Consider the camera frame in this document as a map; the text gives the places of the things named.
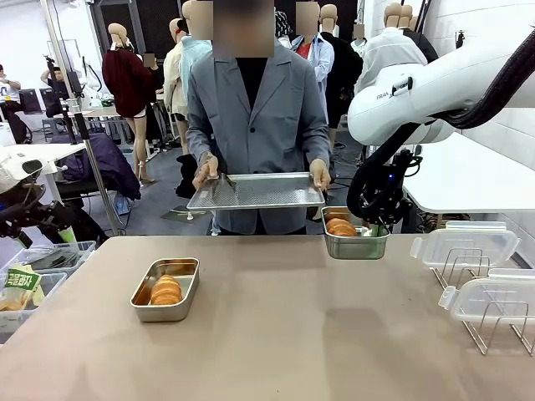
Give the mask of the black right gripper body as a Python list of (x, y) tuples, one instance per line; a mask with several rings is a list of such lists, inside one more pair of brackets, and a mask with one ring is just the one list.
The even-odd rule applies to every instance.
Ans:
[(360, 217), (370, 224), (390, 226), (412, 207), (403, 191), (404, 178), (420, 170), (421, 157), (404, 149), (390, 163), (377, 167), (364, 184), (360, 196)]

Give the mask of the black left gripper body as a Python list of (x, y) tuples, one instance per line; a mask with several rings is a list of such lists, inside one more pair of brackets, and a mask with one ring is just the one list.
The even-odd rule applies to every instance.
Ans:
[(34, 205), (31, 208), (31, 219), (40, 229), (64, 231), (76, 221), (76, 212), (72, 207), (61, 201), (53, 200), (47, 205)]

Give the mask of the person's left hand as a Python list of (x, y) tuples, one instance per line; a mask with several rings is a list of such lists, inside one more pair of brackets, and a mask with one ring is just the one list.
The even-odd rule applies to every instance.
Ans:
[(327, 190), (331, 178), (329, 174), (329, 168), (323, 160), (313, 160), (309, 166), (309, 173), (312, 176), (313, 184), (317, 189), (321, 191)]

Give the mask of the person's right hand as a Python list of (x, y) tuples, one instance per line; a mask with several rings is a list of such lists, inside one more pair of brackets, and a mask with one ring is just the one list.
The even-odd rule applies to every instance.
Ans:
[(203, 187), (207, 180), (218, 177), (218, 159), (211, 152), (204, 152), (201, 156), (200, 164), (192, 181), (196, 190)]

